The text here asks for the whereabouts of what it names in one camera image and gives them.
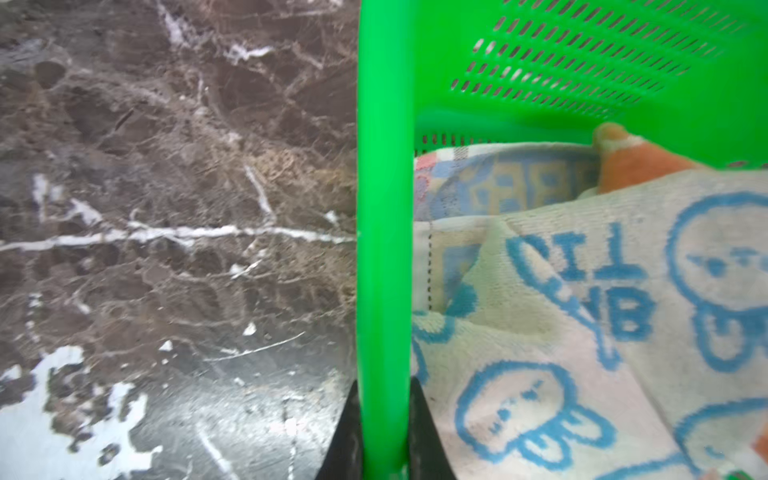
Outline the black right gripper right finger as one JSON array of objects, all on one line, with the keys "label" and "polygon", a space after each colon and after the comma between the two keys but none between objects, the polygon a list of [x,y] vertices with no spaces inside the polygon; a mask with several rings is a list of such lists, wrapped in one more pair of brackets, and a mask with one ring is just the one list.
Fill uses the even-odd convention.
[{"label": "black right gripper right finger", "polygon": [[411,378],[409,397],[409,479],[457,479],[416,377]]}]

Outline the blue bunny pattern towel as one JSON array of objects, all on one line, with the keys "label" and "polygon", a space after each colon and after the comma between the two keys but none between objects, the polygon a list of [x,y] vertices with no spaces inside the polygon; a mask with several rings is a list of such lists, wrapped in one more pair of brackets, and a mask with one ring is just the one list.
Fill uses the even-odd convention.
[{"label": "blue bunny pattern towel", "polygon": [[414,228],[413,364],[460,479],[767,475],[767,176]]}]

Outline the green plastic basket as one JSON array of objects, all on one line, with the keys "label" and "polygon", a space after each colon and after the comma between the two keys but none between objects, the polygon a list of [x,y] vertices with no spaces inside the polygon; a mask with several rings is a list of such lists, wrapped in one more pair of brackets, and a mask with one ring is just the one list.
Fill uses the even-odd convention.
[{"label": "green plastic basket", "polygon": [[363,477],[409,479],[414,163],[623,126],[716,172],[767,176],[763,1],[365,1],[356,337]]}]

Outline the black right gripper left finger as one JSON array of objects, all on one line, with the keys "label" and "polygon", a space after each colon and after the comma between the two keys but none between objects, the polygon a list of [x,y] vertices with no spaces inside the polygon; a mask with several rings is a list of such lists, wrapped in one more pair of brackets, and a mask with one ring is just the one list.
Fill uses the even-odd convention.
[{"label": "black right gripper left finger", "polygon": [[361,480],[363,437],[358,382],[351,385],[316,480]]}]

